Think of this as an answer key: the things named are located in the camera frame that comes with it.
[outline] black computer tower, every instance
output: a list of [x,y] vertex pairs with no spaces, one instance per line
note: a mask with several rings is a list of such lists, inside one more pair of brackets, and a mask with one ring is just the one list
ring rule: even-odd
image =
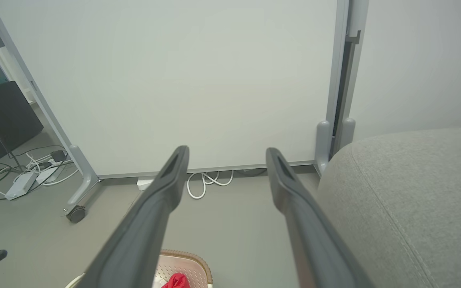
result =
[[[35,115],[17,84],[0,84],[0,139],[8,151],[39,134],[44,126]],[[0,142],[0,158],[6,151]]]

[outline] power strip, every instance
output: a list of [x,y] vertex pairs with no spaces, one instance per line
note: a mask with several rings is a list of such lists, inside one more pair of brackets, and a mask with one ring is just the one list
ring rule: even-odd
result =
[[57,180],[58,176],[62,173],[62,171],[64,171],[64,168],[65,168],[64,166],[58,166],[55,168],[47,169],[44,172],[41,172],[36,179],[37,183],[40,184],[44,182],[44,180],[46,181],[46,183],[50,183],[50,182]]

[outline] metal bracket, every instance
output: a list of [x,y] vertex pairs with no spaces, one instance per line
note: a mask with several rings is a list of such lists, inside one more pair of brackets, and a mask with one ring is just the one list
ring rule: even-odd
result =
[[86,160],[86,157],[81,152],[78,146],[71,145],[69,146],[71,157],[77,160],[79,165],[79,171],[83,175],[83,182],[81,186],[77,189],[76,193],[67,202],[67,207],[63,209],[63,215],[69,214],[72,209],[85,197],[88,192],[99,182],[99,178],[95,174],[95,171],[92,169],[92,166]]
[[330,155],[330,145],[333,127],[328,121],[319,122],[316,127],[316,150],[315,150],[315,159],[314,159],[314,168],[318,174],[323,174],[325,168],[328,164],[329,155]]
[[355,37],[346,36],[345,41],[346,42],[352,42],[355,45],[360,44],[360,33],[361,33],[361,31],[359,30],[359,31],[357,31],[357,36],[355,36]]
[[369,0],[351,0],[348,13],[347,35],[354,38],[366,27]]

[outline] red cloth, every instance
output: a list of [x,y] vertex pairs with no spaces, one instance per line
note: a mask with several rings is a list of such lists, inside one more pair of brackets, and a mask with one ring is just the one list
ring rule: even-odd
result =
[[190,288],[190,283],[185,274],[175,273],[162,288]]

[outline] gray fabric cushion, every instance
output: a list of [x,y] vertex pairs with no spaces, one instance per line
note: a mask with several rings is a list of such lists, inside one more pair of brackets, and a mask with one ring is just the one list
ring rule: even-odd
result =
[[377,287],[461,287],[461,128],[354,142],[315,198]]

